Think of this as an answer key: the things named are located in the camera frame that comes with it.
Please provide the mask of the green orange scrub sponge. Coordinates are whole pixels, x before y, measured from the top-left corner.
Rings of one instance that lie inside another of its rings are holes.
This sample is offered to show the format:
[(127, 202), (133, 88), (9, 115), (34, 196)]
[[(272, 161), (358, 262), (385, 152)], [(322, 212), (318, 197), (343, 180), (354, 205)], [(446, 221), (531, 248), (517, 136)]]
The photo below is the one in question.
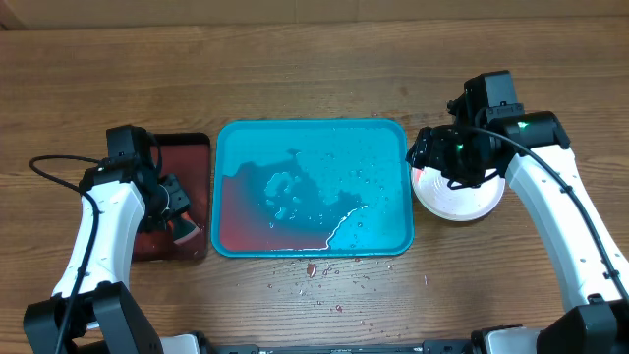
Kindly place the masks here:
[(171, 230), (173, 242), (177, 245), (183, 245), (200, 233), (200, 228), (187, 212), (183, 212), (171, 219), (168, 225)]

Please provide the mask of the white pink-rimmed plate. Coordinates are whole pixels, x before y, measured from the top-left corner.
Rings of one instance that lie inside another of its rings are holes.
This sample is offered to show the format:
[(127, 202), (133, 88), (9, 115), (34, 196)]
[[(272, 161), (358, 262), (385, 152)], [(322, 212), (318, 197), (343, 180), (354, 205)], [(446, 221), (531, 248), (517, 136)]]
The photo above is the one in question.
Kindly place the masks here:
[(420, 203), (434, 215), (457, 222), (480, 219), (499, 204), (505, 180), (494, 177), (479, 188), (452, 190), (448, 180), (435, 169), (412, 168), (411, 182)]

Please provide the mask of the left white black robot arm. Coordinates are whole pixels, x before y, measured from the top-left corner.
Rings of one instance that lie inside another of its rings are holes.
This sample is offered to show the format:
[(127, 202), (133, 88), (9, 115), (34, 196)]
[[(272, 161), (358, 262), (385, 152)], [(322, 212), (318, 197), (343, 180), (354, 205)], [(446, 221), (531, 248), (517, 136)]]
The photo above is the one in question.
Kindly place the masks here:
[(143, 160), (93, 163), (75, 191), (83, 213), (75, 246), (49, 299), (27, 307), (35, 353), (204, 353), (203, 336), (157, 334), (129, 290), (138, 233), (178, 224), (190, 200), (177, 178)]

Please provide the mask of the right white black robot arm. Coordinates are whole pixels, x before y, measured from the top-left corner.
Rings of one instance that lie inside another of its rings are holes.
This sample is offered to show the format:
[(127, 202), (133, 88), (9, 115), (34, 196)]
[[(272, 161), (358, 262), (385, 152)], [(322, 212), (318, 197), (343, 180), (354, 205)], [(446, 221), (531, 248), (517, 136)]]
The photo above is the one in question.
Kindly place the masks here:
[(579, 176), (570, 140), (551, 112), (424, 127), (407, 162), (430, 167), (450, 187), (505, 179), (533, 220), (553, 265), (564, 315), (543, 329), (473, 332), (469, 353), (627, 353), (628, 260)]

